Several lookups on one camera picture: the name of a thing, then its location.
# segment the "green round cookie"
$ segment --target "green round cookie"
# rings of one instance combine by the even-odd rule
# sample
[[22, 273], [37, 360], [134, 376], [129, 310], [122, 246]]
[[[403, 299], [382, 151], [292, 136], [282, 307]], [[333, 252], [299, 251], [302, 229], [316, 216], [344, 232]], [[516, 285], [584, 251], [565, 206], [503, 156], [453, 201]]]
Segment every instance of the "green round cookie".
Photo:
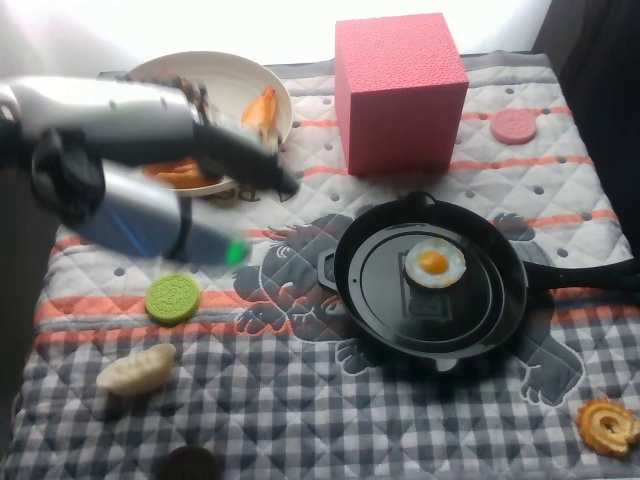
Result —
[[200, 303], [200, 289], [187, 275], [174, 273], [159, 278], [145, 297], [147, 313], [163, 325], [177, 325], [193, 317]]

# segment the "green light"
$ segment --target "green light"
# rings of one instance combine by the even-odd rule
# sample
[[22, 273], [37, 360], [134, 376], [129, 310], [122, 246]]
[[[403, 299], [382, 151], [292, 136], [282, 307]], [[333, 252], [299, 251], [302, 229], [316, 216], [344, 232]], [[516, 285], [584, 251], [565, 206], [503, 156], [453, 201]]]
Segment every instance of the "green light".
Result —
[[249, 255], [249, 248], [242, 240], [236, 240], [229, 245], [225, 262], [227, 265], [235, 266], [247, 258], [247, 255]]

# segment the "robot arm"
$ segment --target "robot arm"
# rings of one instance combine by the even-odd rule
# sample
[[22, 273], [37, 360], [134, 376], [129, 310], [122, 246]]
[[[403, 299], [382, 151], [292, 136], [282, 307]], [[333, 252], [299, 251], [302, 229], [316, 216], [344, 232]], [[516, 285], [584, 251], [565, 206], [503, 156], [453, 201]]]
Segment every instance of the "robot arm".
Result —
[[248, 250], [223, 212], [102, 160], [131, 167], [187, 156], [205, 173], [298, 190], [275, 152], [248, 131], [209, 124], [178, 90], [59, 77], [0, 83], [0, 169], [29, 171], [34, 194], [63, 223], [127, 255], [237, 263]]

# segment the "egg white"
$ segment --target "egg white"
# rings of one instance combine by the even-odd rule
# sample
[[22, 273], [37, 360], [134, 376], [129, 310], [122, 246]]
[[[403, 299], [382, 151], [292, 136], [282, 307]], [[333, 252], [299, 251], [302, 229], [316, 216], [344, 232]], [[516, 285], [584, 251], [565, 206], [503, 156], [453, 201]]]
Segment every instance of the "egg white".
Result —
[[[420, 255], [429, 251], [438, 252], [447, 259], [449, 268], [446, 272], [432, 275], [420, 268]], [[467, 263], [462, 252], [451, 242], [443, 238], [430, 237], [409, 251], [404, 268], [409, 278], [418, 285], [426, 288], [446, 288], [462, 278], [467, 269]]]

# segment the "fried egg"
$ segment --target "fried egg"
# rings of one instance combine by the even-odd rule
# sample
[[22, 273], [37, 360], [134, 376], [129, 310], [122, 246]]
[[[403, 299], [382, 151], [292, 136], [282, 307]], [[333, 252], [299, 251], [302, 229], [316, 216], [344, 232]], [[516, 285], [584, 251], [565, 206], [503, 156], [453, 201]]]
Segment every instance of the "fried egg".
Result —
[[446, 288], [460, 280], [467, 265], [462, 252], [451, 242], [431, 237], [409, 251], [404, 268], [418, 285]]

